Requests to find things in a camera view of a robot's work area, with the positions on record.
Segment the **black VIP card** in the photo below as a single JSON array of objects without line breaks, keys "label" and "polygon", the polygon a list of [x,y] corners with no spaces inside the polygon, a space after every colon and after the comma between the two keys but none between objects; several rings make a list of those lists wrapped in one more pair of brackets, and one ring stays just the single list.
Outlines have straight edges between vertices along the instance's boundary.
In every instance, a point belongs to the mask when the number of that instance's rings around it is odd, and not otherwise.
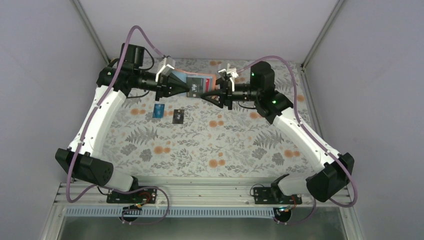
[{"label": "black VIP card", "polygon": [[200,77],[187,77],[186,84],[189,92],[186,94],[188,98],[199,98],[204,93],[205,81]]},{"label": "black VIP card", "polygon": [[172,115],[172,123],[173,124],[183,124],[184,123],[184,109],[174,109]]}]

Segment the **blue credit card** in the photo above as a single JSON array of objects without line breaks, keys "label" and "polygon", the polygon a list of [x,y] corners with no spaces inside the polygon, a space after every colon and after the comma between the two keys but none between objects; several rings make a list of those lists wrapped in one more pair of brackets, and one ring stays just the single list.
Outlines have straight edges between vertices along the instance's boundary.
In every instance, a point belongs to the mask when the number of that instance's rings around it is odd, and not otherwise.
[{"label": "blue credit card", "polygon": [[165,115],[165,104],[155,103],[153,107],[152,117],[154,119],[162,119]]}]

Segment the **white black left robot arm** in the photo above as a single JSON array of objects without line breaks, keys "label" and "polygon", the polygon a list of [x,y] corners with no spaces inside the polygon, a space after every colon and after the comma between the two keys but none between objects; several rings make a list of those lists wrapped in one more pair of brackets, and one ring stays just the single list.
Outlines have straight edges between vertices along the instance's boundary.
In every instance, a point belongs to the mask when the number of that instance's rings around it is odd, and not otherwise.
[{"label": "white black left robot arm", "polygon": [[100,73],[89,112],[66,149],[59,148],[56,161],[77,179],[119,191],[124,201],[131,203],[139,197],[136,178],[116,170],[114,164],[102,158],[106,136],[118,110],[132,89],[155,93],[155,100],[168,98],[189,91],[187,85],[175,73],[175,60],[166,56],[156,73],[143,69],[145,48],[128,45],[121,49],[120,60],[114,59]]}]

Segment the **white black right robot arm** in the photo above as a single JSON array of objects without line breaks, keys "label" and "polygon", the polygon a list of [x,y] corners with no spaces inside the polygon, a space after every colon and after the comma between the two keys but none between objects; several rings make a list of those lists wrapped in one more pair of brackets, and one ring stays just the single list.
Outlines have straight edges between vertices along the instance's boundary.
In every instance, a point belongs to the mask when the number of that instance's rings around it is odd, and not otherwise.
[{"label": "white black right robot arm", "polygon": [[315,173],[309,177],[284,174],[277,178],[270,191],[274,202],[282,204],[291,195],[310,194],[324,203],[350,183],[354,158],[349,153],[341,155],[302,120],[297,104],[276,90],[275,72],[269,63],[254,63],[250,67],[249,83],[235,82],[238,77],[235,68],[218,73],[219,89],[203,93],[201,99],[229,110],[233,102],[253,102],[257,113],[288,136],[313,167]]}]

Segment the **floral patterned table mat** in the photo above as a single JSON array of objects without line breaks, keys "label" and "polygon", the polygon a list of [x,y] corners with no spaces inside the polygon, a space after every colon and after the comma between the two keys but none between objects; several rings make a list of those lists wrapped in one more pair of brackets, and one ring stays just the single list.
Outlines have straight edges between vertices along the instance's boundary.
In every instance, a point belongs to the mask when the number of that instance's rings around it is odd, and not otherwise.
[{"label": "floral patterned table mat", "polygon": [[[116,113],[102,159],[134,176],[279,177],[309,175],[300,149],[253,110],[251,102],[233,109],[199,98],[162,98],[163,118],[153,118],[154,93],[133,89]],[[173,124],[175,109],[183,124]]]}]

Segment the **aluminium mounting rail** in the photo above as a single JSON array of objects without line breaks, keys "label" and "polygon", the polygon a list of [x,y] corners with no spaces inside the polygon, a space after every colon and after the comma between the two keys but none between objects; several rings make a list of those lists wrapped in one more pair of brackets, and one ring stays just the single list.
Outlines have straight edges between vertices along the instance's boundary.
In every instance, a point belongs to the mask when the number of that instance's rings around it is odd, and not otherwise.
[{"label": "aluminium mounting rail", "polygon": [[[276,177],[166,177],[139,176],[141,186],[156,186],[164,190],[171,207],[261,207],[255,205],[250,189],[254,184],[269,186]],[[71,184],[70,195],[76,198],[90,184],[76,180]],[[339,203],[351,201],[345,187],[333,197]],[[76,205],[106,205],[107,197],[91,188]],[[66,184],[61,183],[54,204],[67,205]]]}]

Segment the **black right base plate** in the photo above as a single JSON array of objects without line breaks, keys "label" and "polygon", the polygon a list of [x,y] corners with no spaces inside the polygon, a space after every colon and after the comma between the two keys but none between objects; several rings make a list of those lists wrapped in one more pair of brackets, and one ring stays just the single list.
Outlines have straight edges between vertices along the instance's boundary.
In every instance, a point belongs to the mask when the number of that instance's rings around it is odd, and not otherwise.
[{"label": "black right base plate", "polygon": [[256,205],[301,205],[303,203],[300,195],[284,195],[279,189],[257,186],[252,189]]}]

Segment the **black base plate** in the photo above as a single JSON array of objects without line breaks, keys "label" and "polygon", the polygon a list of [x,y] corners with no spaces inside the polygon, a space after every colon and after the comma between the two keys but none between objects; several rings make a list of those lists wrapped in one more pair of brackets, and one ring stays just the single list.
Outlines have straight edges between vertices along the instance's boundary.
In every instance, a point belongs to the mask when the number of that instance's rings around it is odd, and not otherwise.
[{"label": "black base plate", "polygon": [[138,191],[132,194],[122,194],[112,191],[108,194],[106,202],[108,204],[155,204],[157,190],[153,188]]},{"label": "black base plate", "polygon": [[252,189],[256,205],[301,205],[303,203],[300,195],[284,195],[279,189],[257,186]]}]

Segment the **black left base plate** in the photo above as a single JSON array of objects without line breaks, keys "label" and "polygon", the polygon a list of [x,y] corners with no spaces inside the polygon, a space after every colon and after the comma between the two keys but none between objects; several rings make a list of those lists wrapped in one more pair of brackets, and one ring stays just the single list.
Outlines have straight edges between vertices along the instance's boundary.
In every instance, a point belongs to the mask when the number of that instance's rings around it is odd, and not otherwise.
[{"label": "black left base plate", "polygon": [[155,204],[157,190],[153,188],[138,191],[132,194],[122,194],[112,191],[108,194],[106,202],[108,204]]}]

